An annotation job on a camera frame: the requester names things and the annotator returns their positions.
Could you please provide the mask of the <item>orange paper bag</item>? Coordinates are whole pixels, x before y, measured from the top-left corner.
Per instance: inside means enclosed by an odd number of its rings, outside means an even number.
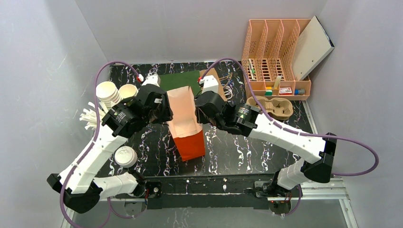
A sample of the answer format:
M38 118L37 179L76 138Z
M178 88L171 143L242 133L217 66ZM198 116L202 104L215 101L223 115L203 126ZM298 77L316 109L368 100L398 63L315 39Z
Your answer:
M168 121L169 131L183 161L205 155L203 128L197 122L194 94L189 86L167 92L173 119Z

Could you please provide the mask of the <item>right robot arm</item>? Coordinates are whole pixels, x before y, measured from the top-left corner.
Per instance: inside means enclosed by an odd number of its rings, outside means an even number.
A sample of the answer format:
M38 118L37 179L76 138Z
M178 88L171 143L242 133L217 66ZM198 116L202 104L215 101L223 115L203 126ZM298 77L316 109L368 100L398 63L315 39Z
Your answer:
M306 181L330 181L336 140L307 136L304 131L269 119L255 106L231 105L213 91L198 95L194 102L199 123L211 124L233 135L267 141L300 157L296 163L276 172L264 191L279 194Z

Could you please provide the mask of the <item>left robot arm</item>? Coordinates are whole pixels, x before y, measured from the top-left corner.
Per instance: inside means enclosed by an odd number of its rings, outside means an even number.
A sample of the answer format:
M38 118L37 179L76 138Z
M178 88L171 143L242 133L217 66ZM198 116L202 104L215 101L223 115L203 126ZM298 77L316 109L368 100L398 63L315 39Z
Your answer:
M167 92L153 84L141 86L136 96L115 104L97 124L93 139L74 162L47 178L60 194L61 206L83 214L108 197L144 194L145 179L135 171L106 178L96 175L134 133L148 124L164 124L172 118Z

